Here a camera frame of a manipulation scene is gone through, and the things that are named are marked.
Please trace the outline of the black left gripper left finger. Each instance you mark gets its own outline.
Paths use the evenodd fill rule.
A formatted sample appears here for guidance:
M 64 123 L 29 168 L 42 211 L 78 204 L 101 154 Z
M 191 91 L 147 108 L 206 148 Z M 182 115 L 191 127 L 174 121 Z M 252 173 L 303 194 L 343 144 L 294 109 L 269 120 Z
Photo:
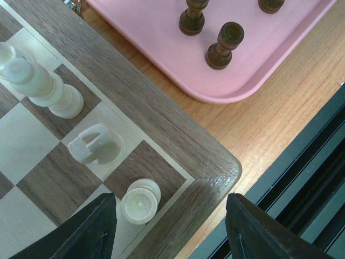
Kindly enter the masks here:
M 111 258 L 115 233 L 115 194 L 103 193 L 12 258 Z

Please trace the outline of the light wooden rook piece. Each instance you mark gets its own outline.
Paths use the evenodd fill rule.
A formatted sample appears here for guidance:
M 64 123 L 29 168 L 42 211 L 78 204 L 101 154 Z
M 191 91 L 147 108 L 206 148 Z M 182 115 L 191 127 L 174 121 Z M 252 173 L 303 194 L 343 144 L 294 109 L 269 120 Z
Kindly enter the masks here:
M 121 200 L 121 213 L 130 223 L 141 225 L 151 221 L 157 213 L 161 190 L 151 179 L 134 181 Z

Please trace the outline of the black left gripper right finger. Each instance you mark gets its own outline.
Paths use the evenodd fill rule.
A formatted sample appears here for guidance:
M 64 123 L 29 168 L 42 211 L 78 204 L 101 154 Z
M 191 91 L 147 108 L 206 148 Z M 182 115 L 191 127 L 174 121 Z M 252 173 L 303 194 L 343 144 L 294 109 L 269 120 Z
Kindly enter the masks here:
M 293 234 L 241 194 L 228 195 L 226 230 L 233 258 L 331 258 Z

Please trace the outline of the light wooden chess piece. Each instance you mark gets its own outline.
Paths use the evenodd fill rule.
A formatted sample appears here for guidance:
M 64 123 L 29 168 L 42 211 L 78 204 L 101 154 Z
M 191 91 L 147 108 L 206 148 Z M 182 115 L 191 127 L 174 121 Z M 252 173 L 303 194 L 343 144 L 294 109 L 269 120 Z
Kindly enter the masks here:
M 6 63 L 3 73 L 17 92 L 60 118 L 72 119 L 83 109 L 82 94 L 38 63 L 14 58 Z

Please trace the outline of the light wooden knight piece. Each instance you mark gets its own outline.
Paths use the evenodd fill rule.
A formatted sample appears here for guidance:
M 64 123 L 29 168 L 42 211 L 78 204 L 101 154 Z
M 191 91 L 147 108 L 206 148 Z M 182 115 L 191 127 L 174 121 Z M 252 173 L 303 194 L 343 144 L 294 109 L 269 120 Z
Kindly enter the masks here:
M 124 138 L 105 124 L 93 125 L 68 143 L 71 156 L 81 164 L 104 165 L 123 158 Z

